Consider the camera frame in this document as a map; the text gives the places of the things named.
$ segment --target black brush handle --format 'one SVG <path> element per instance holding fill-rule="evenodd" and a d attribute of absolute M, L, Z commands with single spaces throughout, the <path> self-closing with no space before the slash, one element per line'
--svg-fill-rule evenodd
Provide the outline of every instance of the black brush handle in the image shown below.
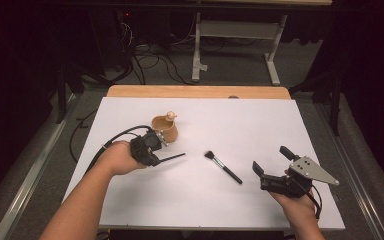
<path fill-rule="evenodd" d="M 240 178 L 238 178 L 238 176 L 236 176 L 232 171 L 230 171 L 229 168 L 224 166 L 223 170 L 226 171 L 233 179 L 235 179 L 236 182 L 238 182 L 239 184 L 242 184 L 242 180 Z"/>

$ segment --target human arm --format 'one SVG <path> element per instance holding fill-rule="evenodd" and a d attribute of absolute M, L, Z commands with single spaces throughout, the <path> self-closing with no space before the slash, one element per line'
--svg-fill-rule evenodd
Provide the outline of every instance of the human arm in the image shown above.
<path fill-rule="evenodd" d="M 128 142 L 113 143 L 67 197 L 41 239 L 95 239 L 112 177 L 140 168 L 145 166 L 132 158 Z"/>
<path fill-rule="evenodd" d="M 269 193 L 282 206 L 297 240 L 325 239 L 317 224 L 314 204 L 310 198 L 306 195 L 300 198 L 289 198 L 282 194 Z"/>

